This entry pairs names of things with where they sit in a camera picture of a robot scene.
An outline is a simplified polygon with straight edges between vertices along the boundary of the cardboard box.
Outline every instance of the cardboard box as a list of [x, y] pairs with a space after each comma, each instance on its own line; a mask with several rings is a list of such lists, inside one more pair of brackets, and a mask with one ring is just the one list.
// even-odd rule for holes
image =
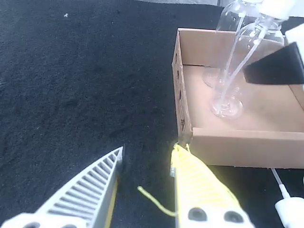
[[301, 85], [259, 85], [241, 117], [226, 120], [209, 109], [204, 73], [218, 71], [218, 53], [234, 33], [178, 29], [172, 62], [179, 136], [206, 164], [304, 168], [304, 92]]

